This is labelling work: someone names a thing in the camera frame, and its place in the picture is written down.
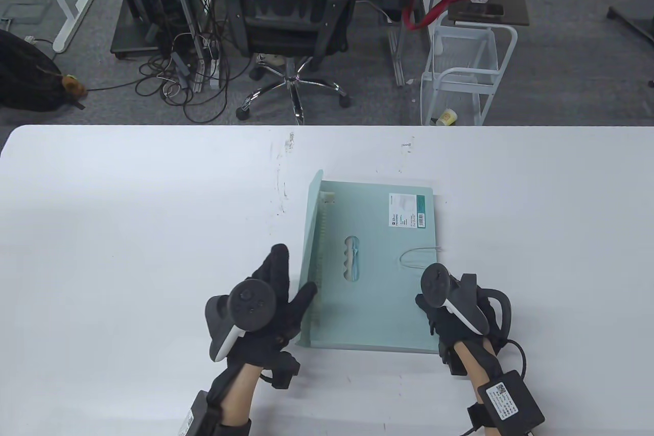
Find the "person's right hand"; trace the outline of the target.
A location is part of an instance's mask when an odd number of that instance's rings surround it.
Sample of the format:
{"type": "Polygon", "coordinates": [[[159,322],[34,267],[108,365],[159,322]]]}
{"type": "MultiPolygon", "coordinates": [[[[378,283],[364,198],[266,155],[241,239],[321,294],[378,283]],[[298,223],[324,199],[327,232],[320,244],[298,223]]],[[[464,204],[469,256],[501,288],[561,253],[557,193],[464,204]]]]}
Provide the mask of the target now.
{"type": "Polygon", "coordinates": [[[456,279],[443,264],[433,263],[422,274],[415,303],[427,315],[431,335],[438,335],[444,348],[486,338],[498,353],[507,345],[510,328],[498,324],[491,299],[500,303],[503,321],[511,321],[511,305],[504,293],[479,287],[475,274],[456,279]]]}

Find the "person's left hand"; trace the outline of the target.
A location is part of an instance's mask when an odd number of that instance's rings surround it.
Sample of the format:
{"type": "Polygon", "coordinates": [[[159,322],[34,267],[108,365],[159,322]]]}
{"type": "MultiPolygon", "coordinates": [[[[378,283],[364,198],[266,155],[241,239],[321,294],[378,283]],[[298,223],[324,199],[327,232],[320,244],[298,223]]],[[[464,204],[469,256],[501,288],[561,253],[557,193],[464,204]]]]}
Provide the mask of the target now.
{"type": "Polygon", "coordinates": [[[301,329],[301,322],[317,295],[318,287],[306,282],[293,299],[289,299],[289,253],[284,244],[272,246],[262,265],[253,272],[252,279],[262,280],[272,287],[276,310],[263,329],[240,337],[227,355],[227,363],[250,364],[255,368],[273,371],[290,369],[293,356],[285,347],[301,329]]]}

